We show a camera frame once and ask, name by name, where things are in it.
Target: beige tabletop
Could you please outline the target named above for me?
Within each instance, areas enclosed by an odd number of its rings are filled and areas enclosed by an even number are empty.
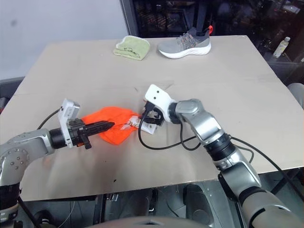
[[[141,113],[144,94],[153,83],[175,100],[200,99],[227,133],[261,149],[281,168],[303,165],[303,110],[248,37],[211,37],[209,54],[181,59],[158,53],[162,40],[148,39],[151,49],[143,61],[113,55],[117,40],[50,44],[1,114],[0,142],[35,130],[64,98],[80,103],[79,117],[104,106]],[[59,127],[57,117],[45,127]],[[193,135],[185,130],[184,137]],[[179,140],[179,126],[165,123],[154,135],[142,136],[150,146],[170,145]],[[21,182],[23,199],[87,196],[217,177],[202,147],[193,152],[181,146],[152,151],[140,144],[135,132],[119,146],[98,136],[90,141],[90,150],[63,148],[31,163]],[[275,170],[257,154],[252,164],[259,173]]]

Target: orange shoe tab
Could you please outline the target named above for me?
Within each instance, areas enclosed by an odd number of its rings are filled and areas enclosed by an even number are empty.
[[[123,126],[134,115],[139,116],[130,109],[104,107],[95,113],[82,117],[81,119],[85,124],[91,124],[102,120],[114,122],[115,125],[113,127],[105,132],[99,133],[99,136],[108,143],[119,145],[128,138],[133,131],[137,130],[137,128],[133,126],[122,130]]]
[[[209,25],[209,35],[213,32],[213,26],[212,25]]]

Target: folded towel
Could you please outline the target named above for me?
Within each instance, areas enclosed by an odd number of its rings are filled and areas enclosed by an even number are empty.
[[[147,40],[134,36],[126,36],[116,44],[113,53],[117,56],[142,60],[148,53],[150,44]]]

